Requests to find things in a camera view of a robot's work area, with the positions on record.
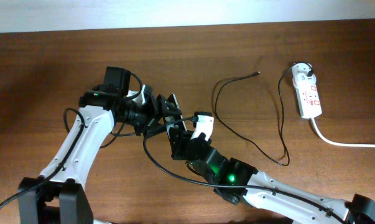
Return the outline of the black smartphone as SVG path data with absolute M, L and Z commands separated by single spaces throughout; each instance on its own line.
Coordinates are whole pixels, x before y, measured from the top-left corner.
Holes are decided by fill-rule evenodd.
M 172 93 L 168 98 L 167 101 L 169 102 L 170 105 L 170 111 L 172 112 L 172 115 L 170 116 L 169 121 L 176 121 L 180 120 L 183 118 L 182 116 L 182 111 L 180 110 L 180 107 L 178 105 L 178 101 L 176 99 L 176 96 Z M 187 130 L 187 127 L 185 125 L 184 121 L 179 121 L 174 124 L 170 124 L 169 127 L 176 128 L 176 129 L 181 129 L 183 131 Z

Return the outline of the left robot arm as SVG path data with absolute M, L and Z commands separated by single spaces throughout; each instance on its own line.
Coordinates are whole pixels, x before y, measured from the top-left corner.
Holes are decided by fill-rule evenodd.
M 159 119 L 181 114 L 175 95 L 153 96 L 143 83 L 131 91 L 133 76 L 124 68 L 107 67 L 103 83 L 80 97 L 74 124 L 66 128 L 68 135 L 55 157 L 37 178 L 26 177 L 19 184 L 21 223 L 97 223 L 85 184 L 115 125 L 131 125 L 139 136 Z

